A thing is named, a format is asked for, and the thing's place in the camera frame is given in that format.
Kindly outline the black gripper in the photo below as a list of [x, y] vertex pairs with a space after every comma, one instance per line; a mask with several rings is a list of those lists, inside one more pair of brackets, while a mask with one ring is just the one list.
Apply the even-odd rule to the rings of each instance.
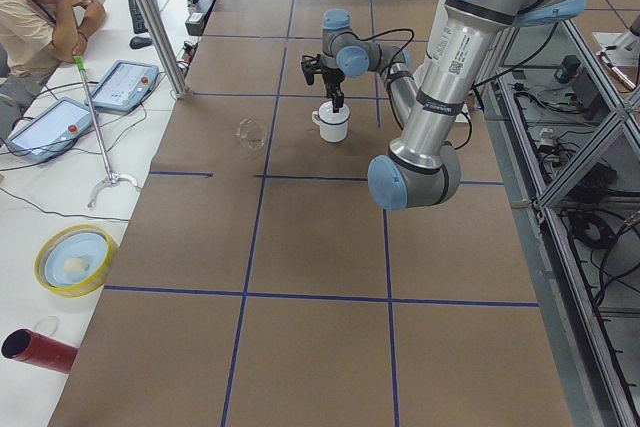
[[341, 83], [345, 80], [343, 71], [339, 68], [324, 66], [321, 68], [321, 76], [325, 85], [326, 96], [330, 100], [331, 111], [340, 110], [344, 105], [344, 94]]

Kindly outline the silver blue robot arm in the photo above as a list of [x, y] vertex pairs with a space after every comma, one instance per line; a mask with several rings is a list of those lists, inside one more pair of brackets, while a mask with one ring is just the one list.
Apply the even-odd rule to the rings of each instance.
[[416, 80], [399, 48], [360, 39], [350, 15], [323, 18], [322, 69], [345, 77], [375, 72], [402, 127], [384, 155], [369, 164], [368, 187], [387, 210], [438, 205], [460, 183], [460, 163], [448, 134], [461, 113], [496, 35], [508, 27], [552, 24], [579, 15], [587, 0], [444, 0], [446, 21]]

